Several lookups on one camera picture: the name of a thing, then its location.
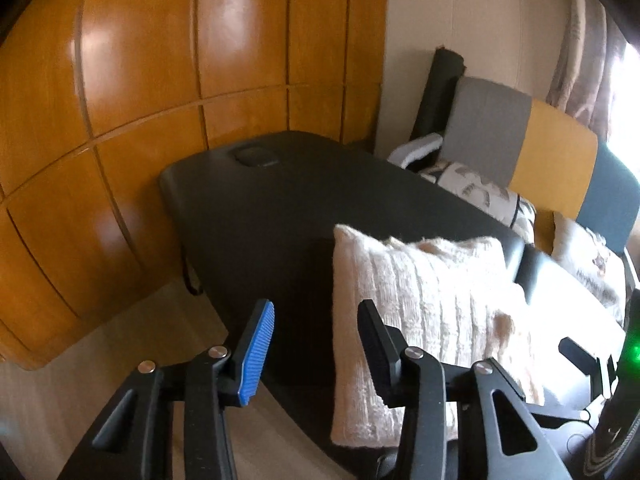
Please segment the cream knitted sweater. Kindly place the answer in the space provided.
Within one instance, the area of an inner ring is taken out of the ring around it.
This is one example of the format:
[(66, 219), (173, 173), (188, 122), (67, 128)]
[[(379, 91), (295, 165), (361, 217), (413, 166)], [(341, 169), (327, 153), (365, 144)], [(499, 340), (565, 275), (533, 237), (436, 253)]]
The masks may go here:
[(462, 367), (493, 358), (527, 402), (544, 404), (534, 362), (533, 315), (495, 237), (404, 243), (393, 237), (376, 240), (339, 224), (334, 240), (334, 444), (390, 448), (401, 434), (404, 411), (388, 408), (376, 394), (362, 348), (357, 311), (365, 299), (408, 344)]

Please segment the grey deer print pillow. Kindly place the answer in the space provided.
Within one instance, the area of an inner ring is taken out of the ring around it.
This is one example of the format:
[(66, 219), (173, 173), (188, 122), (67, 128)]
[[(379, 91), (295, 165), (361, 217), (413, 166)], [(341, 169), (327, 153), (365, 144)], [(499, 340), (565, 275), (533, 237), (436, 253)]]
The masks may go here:
[(618, 324), (623, 325), (627, 292), (622, 258), (606, 246), (605, 238), (599, 233), (557, 211), (553, 221), (551, 257), (583, 284)]

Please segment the triangle pattern pillow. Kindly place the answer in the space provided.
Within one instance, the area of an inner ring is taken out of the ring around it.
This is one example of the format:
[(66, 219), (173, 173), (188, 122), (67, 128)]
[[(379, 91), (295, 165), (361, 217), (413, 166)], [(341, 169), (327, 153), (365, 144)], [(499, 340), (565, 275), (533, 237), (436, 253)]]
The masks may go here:
[(535, 241), (536, 207), (510, 188), (495, 184), (460, 162), (448, 160), (436, 162), (422, 170), (420, 176), (507, 226), (526, 244)]

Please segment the multicolour sofa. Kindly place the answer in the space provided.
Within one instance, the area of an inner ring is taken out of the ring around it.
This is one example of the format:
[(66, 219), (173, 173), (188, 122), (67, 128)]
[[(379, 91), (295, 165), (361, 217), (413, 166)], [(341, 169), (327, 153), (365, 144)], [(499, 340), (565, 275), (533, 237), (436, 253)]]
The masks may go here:
[(623, 260), (639, 212), (639, 182), (606, 143), (528, 94), (465, 73), (460, 54), (437, 49), (409, 142), (388, 160), (420, 174), (460, 162), (536, 207), (535, 245), (551, 256), (555, 211), (605, 238)]

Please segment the pink left curtain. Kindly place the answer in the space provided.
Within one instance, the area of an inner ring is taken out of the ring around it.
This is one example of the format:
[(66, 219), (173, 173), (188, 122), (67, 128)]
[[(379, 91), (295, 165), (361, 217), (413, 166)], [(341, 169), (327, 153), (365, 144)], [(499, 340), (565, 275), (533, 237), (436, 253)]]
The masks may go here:
[(570, 0), (570, 17), (546, 101), (602, 141), (611, 135), (613, 67), (625, 48), (626, 39), (600, 0)]

